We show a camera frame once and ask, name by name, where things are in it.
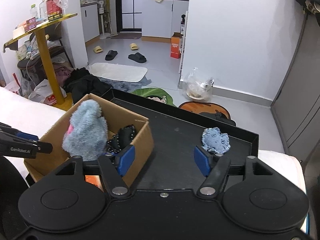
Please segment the blue denim fabric toy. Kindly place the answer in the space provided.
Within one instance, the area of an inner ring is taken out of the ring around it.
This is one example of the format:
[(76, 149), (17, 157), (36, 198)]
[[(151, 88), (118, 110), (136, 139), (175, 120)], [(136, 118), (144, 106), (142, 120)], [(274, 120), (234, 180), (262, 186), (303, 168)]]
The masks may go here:
[(202, 148), (210, 153), (225, 154), (231, 149), (229, 136), (218, 127), (207, 128), (202, 133)]

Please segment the orange round rug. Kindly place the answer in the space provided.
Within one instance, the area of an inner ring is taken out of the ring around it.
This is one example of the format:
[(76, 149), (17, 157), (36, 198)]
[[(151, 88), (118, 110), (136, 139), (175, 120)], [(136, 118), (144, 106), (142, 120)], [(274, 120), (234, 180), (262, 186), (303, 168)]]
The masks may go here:
[(184, 102), (179, 105), (180, 109), (196, 113), (226, 124), (236, 126), (236, 122), (231, 119), (231, 115), (225, 107), (212, 102)]

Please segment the white floor mat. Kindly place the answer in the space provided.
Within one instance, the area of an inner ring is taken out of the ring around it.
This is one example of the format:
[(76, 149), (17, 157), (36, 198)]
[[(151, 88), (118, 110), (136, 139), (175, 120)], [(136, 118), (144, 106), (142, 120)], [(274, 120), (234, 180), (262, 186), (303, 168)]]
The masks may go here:
[(113, 81), (139, 82), (148, 72), (145, 67), (127, 66), (112, 63), (94, 63), (88, 71), (97, 77)]

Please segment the burger plush toy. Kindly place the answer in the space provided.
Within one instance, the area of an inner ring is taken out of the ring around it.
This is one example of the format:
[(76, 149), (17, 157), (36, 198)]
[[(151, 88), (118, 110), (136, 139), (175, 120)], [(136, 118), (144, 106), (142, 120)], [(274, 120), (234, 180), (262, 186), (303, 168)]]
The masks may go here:
[(100, 181), (100, 177), (98, 175), (85, 175), (85, 181), (95, 185), (98, 187), (101, 191), (104, 191), (103, 186)]

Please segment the black shallow tray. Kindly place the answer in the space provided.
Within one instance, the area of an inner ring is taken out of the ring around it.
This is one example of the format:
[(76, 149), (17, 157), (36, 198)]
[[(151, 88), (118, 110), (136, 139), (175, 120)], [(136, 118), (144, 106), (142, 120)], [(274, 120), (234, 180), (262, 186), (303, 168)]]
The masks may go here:
[[(259, 136), (253, 132), (115, 89), (99, 97), (149, 119), (154, 147), (129, 189), (197, 189), (204, 176), (195, 164), (194, 148), (201, 147), (206, 128), (228, 134), (230, 174), (241, 174), (247, 157), (258, 155)], [(84, 176), (98, 175), (103, 185), (99, 165), (84, 164), (81, 157), (71, 157), (54, 171), (74, 175), (79, 167)]]

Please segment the red box on table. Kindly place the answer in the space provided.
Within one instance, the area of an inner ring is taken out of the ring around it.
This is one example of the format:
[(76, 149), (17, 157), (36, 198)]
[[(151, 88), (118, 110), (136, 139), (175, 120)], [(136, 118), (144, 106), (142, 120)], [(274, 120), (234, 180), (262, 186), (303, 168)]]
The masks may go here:
[(46, 0), (48, 21), (54, 21), (63, 17), (62, 8), (59, 0)]

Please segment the yellow slipper far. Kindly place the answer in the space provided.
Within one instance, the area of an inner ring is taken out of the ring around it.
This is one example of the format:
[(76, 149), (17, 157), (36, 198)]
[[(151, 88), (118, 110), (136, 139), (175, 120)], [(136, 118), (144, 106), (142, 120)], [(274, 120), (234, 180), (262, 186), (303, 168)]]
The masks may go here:
[(130, 44), (130, 49), (131, 49), (131, 50), (138, 50), (139, 47), (137, 46), (136, 43), (131, 43), (131, 44)]

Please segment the brown cardboard box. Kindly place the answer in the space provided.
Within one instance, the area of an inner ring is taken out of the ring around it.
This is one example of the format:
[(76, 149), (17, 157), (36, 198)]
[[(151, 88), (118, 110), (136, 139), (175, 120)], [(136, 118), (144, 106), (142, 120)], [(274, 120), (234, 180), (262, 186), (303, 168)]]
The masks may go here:
[(93, 94), (66, 111), (40, 141), (53, 149), (24, 160), (35, 181), (71, 157), (95, 166), (104, 155), (127, 186), (138, 177), (154, 147), (148, 118)]

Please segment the black dotted fabric toy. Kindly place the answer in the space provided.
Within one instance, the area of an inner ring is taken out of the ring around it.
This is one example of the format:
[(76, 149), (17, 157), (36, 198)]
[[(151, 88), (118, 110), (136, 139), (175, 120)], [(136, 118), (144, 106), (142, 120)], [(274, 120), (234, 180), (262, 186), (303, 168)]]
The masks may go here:
[(117, 134), (113, 135), (106, 143), (105, 153), (107, 155), (117, 155), (126, 146), (131, 144), (137, 135), (137, 130), (134, 125), (128, 125), (121, 128)]

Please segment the green leaf cartoon rug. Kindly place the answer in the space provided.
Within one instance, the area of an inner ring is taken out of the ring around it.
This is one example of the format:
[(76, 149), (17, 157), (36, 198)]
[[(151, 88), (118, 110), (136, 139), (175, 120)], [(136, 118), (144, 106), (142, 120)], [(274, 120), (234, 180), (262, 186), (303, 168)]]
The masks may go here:
[(140, 88), (132, 94), (175, 107), (172, 96), (161, 88)]

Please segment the orange cardboard box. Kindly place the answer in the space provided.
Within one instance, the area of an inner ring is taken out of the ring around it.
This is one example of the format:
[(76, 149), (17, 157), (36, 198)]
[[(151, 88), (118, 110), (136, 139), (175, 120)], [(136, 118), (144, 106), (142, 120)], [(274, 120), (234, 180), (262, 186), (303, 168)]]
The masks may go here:
[(181, 57), (180, 46), (182, 36), (180, 33), (174, 32), (171, 37), (170, 57), (179, 59)]

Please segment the yellow round side table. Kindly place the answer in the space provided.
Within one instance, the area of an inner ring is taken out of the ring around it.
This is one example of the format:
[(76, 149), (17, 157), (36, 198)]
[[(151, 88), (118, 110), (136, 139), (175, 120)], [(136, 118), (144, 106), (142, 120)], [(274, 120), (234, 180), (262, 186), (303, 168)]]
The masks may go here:
[(36, 36), (36, 40), (37, 40), (37, 45), (39, 48), (39, 52), (40, 52), (40, 57), (41, 57), (41, 61), (44, 67), (44, 71), (46, 73), (46, 76), (48, 77), (48, 82), (50, 84), (50, 87), (53, 91), (53, 94), (56, 98), (56, 107), (62, 107), (65, 104), (65, 98), (61, 92), (60, 86), (58, 84), (58, 81), (56, 79), (56, 75), (54, 72), (54, 68), (53, 68), (53, 64), (50, 58), (50, 53), (49, 53), (49, 48), (47, 46), (47, 40), (46, 40), (46, 34), (45, 34), (45, 28), (51, 25), (54, 25), (56, 23), (60, 23), (64, 20), (67, 20), (69, 18), (73, 18), (77, 16), (77, 13), (73, 13), (73, 14), (66, 14), (63, 15), (61, 18), (59, 19), (55, 19), (53, 21), (45, 21), (39, 25), (37, 25), (35, 28), (30, 29), (29, 31), (23, 33), (22, 35), (11, 39), (10, 41), (6, 42), (5, 44), (3, 44), (3, 53), (5, 53), (5, 50), (7, 48), (9, 48), (10, 50), (17, 50), (18, 49), (18, 40), (31, 34), (34, 33)]

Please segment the grey plush toy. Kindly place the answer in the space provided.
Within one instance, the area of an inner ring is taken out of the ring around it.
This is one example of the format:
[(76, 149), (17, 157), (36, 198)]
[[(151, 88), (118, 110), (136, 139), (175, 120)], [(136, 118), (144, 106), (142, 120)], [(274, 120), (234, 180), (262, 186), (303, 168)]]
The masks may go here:
[(73, 112), (63, 136), (62, 149), (71, 157), (95, 161), (105, 153), (108, 127), (99, 103), (85, 100)]

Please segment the grey door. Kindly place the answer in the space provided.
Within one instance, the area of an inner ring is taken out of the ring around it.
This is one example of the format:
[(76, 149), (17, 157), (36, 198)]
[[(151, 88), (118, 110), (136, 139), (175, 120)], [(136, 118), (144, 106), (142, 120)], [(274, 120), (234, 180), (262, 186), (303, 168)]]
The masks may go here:
[(305, 161), (319, 143), (319, 25), (303, 22), (298, 46), (271, 111), (285, 153)]

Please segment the white standing fan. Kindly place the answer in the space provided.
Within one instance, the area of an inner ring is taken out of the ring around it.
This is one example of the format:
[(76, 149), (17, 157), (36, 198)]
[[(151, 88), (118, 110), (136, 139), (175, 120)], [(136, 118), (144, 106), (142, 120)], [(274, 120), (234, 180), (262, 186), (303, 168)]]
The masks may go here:
[(111, 16), (107, 7), (106, 0), (94, 0), (98, 5), (98, 15), (100, 17), (101, 33), (100, 39), (106, 39), (117, 36), (117, 33), (112, 29)]

